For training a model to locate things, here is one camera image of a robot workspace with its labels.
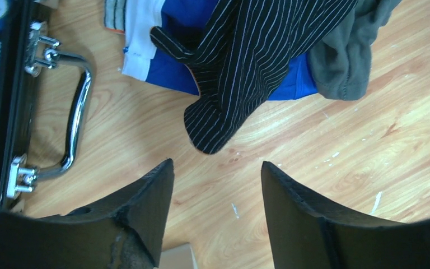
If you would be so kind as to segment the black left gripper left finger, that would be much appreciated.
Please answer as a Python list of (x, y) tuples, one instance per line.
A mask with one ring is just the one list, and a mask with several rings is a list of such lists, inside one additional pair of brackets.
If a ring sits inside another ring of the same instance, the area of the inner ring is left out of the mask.
[(0, 209), (0, 268), (156, 268), (173, 186), (174, 163), (166, 159), (64, 216)]

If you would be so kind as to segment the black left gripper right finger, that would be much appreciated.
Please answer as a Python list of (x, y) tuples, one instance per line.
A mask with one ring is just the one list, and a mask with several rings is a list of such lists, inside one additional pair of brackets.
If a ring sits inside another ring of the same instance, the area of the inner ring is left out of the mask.
[(430, 219), (400, 223), (343, 206), (263, 162), (275, 268), (430, 268)]

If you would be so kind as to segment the black pinstriped underwear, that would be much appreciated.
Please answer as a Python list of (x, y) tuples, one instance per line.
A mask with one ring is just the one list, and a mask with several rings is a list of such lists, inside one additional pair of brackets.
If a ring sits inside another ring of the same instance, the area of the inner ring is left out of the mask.
[(201, 35), (176, 38), (159, 26), (150, 37), (184, 64), (200, 97), (184, 112), (193, 146), (215, 154), (279, 87), (289, 62), (311, 49), (356, 1), (219, 1)]

